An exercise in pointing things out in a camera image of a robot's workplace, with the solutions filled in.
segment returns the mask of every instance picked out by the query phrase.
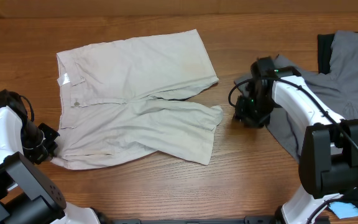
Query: blue object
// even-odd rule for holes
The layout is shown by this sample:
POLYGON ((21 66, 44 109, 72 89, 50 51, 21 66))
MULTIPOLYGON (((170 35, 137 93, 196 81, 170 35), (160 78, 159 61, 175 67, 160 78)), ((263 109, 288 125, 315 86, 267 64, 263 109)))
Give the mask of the blue object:
POLYGON ((340 219, 358 217, 358 208, 351 203, 333 202, 329 205, 329 208, 340 219))

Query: crumpled gray cloth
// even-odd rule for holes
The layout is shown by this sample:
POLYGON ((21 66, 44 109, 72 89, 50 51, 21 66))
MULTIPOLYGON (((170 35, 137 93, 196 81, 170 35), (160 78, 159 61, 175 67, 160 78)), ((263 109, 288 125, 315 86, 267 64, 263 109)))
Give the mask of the crumpled gray cloth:
MULTIPOLYGON (((282 55, 274 60, 274 64, 276 67, 296 67, 311 91, 328 107, 345 119, 358 119, 358 34, 338 31, 331 47, 333 49, 330 62, 331 73, 327 75, 306 71, 282 55)), ((250 74, 235 80, 235 83, 248 78, 250 78, 250 74)), ((239 89, 247 94, 244 85, 240 86, 239 89)), ((303 136, 299 134, 300 132, 291 118, 287 119, 287 113, 284 109, 275 108, 273 110, 267 129, 284 149, 299 162, 303 136)))

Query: garment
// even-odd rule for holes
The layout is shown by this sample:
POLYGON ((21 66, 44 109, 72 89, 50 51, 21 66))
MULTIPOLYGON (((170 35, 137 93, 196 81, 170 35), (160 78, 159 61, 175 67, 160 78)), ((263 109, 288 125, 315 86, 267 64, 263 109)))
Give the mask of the garment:
POLYGON ((177 101, 218 82, 196 30, 91 44, 57 58, 62 115, 53 163, 94 169, 162 151, 208 165, 223 111, 177 101))
POLYGON ((331 44, 334 41, 335 34, 317 35, 317 61, 318 72, 328 74, 330 72, 329 61, 331 60, 331 44))
MULTIPOLYGON (((306 84, 320 100, 345 119, 358 119, 358 34, 338 31, 333 42, 331 73, 328 75, 306 71, 282 55, 275 60, 276 67, 294 66, 302 74, 306 84)), ((239 83, 250 75, 235 81, 239 83)), ((303 135, 283 108, 275 108, 270 116, 267 129, 275 139, 298 162, 303 144, 303 135)))

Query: wooden surface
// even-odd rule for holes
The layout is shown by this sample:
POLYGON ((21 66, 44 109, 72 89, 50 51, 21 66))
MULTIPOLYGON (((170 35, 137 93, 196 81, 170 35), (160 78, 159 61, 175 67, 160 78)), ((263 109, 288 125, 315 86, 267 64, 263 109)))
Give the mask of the wooden surface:
MULTIPOLYGON (((358 13, 0 20, 0 90, 25 95, 35 122, 58 128, 57 52, 191 29, 200 33, 219 84, 190 101, 224 110, 209 166, 159 152, 97 170, 43 163, 39 168, 67 201, 97 208, 110 218, 241 218, 273 214, 294 194, 300 184, 296 162, 266 129, 233 122, 227 94, 257 57, 281 53, 317 70, 316 35, 358 30, 358 13)), ((358 218, 339 221, 333 215, 331 220, 358 223, 358 218)))
POLYGON ((0 0, 0 17, 358 12, 358 0, 0 0))

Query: beige fabric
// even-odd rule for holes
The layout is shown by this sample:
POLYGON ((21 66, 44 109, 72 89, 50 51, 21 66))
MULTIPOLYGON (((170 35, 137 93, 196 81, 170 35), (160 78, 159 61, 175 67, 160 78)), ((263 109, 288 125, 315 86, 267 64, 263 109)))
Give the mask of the beige fabric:
POLYGON ((57 57, 62 115, 53 163, 94 169, 162 151, 208 165, 222 109, 175 101, 218 82, 196 30, 91 44, 57 57))

